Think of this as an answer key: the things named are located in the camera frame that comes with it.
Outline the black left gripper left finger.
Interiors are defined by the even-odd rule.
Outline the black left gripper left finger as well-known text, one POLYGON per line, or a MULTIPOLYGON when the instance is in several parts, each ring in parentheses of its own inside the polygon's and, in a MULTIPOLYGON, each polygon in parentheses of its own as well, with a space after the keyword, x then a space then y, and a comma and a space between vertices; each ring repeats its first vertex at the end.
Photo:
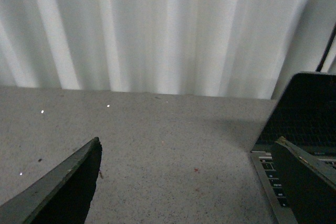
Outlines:
POLYGON ((1 205, 1 223, 84 223, 96 191, 102 145, 93 138, 1 205))

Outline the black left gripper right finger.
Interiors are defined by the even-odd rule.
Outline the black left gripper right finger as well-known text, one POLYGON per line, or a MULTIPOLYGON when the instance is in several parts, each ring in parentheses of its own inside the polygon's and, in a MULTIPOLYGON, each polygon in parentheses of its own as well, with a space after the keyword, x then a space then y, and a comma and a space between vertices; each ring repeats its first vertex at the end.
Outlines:
POLYGON ((284 137, 271 155, 297 223, 335 223, 335 169, 284 137))

